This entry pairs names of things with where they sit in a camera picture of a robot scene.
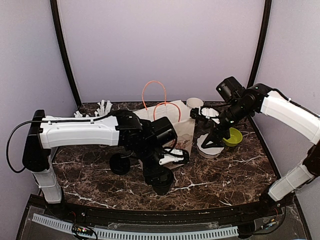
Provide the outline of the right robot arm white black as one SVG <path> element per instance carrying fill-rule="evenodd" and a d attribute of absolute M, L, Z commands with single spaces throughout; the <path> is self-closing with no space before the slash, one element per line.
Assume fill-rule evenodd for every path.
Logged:
<path fill-rule="evenodd" d="M 305 158 L 272 183 L 261 195 L 262 201 L 255 205 L 255 213 L 266 217 L 274 210 L 274 202 L 320 176 L 320 116 L 265 84 L 245 88 L 238 82 L 222 82 L 216 90 L 229 106 L 216 116 L 218 123 L 213 123 L 201 144 L 202 149 L 223 148 L 224 140 L 230 138 L 230 129 L 254 114 L 265 115 L 284 124 L 310 143 Z"/>

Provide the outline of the stack of black cup lids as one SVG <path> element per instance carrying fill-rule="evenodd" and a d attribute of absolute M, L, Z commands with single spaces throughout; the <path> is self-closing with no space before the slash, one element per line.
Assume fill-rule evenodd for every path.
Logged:
<path fill-rule="evenodd" d="M 109 167 L 114 174 L 122 176 L 130 171 L 131 163 L 128 157 L 122 157 L 117 153 L 110 157 Z"/>

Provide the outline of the white paper gift bag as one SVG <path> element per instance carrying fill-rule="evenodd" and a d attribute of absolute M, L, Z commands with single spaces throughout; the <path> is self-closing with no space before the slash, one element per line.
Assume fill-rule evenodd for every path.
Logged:
<path fill-rule="evenodd" d="M 148 107 L 145 99 L 142 99 L 144 108 L 134 113 L 145 120 L 154 121 L 162 117 L 168 117 L 177 133 L 177 149 L 183 149 L 191 153 L 195 130 L 195 120 L 190 117 L 191 109 L 181 100 L 168 101 L 167 93 L 156 106 Z"/>

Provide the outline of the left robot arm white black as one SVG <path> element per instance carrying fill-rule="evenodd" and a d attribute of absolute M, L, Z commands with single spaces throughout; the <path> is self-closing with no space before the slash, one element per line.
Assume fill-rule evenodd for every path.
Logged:
<path fill-rule="evenodd" d="M 30 129 L 22 156 L 23 168 L 35 176 L 44 199 L 60 218 L 67 218 L 71 208 L 63 201 L 63 191 L 52 167 L 50 154 L 56 147 L 123 147 L 142 162 L 144 181 L 158 195 L 165 195 L 173 183 L 172 171 L 160 164 L 168 157 L 163 145 L 178 138 L 167 117 L 150 121 L 129 110 L 116 110 L 100 117 L 60 118 L 45 115 L 41 109 L 26 124 Z"/>

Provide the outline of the stack of paper coffee cups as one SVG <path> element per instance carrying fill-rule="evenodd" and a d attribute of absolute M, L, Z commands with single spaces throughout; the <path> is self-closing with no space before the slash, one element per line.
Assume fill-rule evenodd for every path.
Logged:
<path fill-rule="evenodd" d="M 191 97 L 186 100 L 186 106 L 190 109 L 200 108 L 203 105 L 204 105 L 204 102 L 197 97 Z"/>

